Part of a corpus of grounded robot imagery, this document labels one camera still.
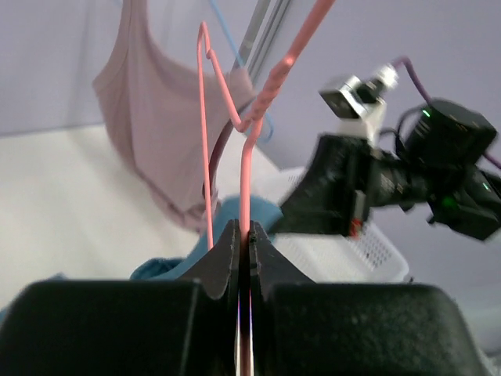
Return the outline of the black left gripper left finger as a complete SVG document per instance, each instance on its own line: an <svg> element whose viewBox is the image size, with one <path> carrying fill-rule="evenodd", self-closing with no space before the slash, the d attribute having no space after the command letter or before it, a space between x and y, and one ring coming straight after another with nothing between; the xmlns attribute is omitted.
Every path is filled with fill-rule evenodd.
<svg viewBox="0 0 501 376"><path fill-rule="evenodd" d="M233 375L236 309L208 320L13 320L1 325L4 375Z"/></svg>

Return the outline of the teal tank top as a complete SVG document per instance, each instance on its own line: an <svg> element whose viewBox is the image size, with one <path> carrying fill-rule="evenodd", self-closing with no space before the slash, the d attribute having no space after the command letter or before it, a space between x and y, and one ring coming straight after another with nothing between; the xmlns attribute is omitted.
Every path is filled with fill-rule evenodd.
<svg viewBox="0 0 501 376"><path fill-rule="evenodd" d="M213 221L214 246L204 233L185 258L152 258L127 280L69 280L56 274L30 284L1 311L2 321L233 315L238 290L240 199L223 202Z"/></svg>

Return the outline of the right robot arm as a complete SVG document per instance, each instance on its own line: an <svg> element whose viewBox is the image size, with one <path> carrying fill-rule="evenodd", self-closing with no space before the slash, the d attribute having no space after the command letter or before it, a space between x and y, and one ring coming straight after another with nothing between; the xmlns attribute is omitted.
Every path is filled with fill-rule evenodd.
<svg viewBox="0 0 501 376"><path fill-rule="evenodd" d="M354 136L324 134L302 180L282 203L271 233L353 237L373 208L428 204L430 224L476 240L500 228L500 178L478 167L496 129L478 112L445 99L420 118L395 151Z"/></svg>

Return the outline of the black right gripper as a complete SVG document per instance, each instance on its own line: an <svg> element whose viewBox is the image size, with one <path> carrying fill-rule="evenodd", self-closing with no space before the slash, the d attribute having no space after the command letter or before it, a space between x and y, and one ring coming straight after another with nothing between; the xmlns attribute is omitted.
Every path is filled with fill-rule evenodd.
<svg viewBox="0 0 501 376"><path fill-rule="evenodd" d="M397 167L395 158L361 139L320 136L312 162L269 232L357 237L371 208L378 201L388 204L396 184L382 183L382 175L393 175Z"/></svg>

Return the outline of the pink wire hanger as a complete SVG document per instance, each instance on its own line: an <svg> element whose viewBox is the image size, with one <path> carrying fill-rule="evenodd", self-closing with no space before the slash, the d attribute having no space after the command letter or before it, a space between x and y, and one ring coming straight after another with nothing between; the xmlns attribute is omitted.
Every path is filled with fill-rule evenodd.
<svg viewBox="0 0 501 376"><path fill-rule="evenodd" d="M204 96L204 73L202 57L205 56L212 63L215 77L222 92L222 98L229 113L229 119L233 127L241 133L250 131L242 149L240 162L240 244L238 250L239 261L239 287L238 287L238 320L239 324L239 350L237 365L240 375L251 374L251 324L250 324L250 288L249 288L249 234L251 227L251 162L254 145L256 144L263 125L263 118L266 111L271 106L272 101L277 97L287 75L301 55L305 46L322 23L324 17L334 4L334 0L318 0L315 2L308 17L301 26L290 48L284 57L270 70L268 78L258 93L255 101L251 105L250 112L246 117L241 118L236 109L236 105L230 95L229 87L226 84L225 76L220 68L215 51L211 48L210 34L205 22L201 22L198 30L196 44L197 73L199 79L200 97L200 123L203 145L204 159L204 199L207 218L207 246L212 248L213 226L211 208L211 177L209 172L209 157L207 145L207 118Z"/></svg>

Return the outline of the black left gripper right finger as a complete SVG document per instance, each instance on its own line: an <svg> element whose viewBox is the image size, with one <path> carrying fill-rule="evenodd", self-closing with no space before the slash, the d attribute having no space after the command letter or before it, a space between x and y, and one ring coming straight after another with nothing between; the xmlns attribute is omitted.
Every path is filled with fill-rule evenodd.
<svg viewBox="0 0 501 376"><path fill-rule="evenodd" d="M423 284L317 284L250 231L257 375L483 375L456 303Z"/></svg>

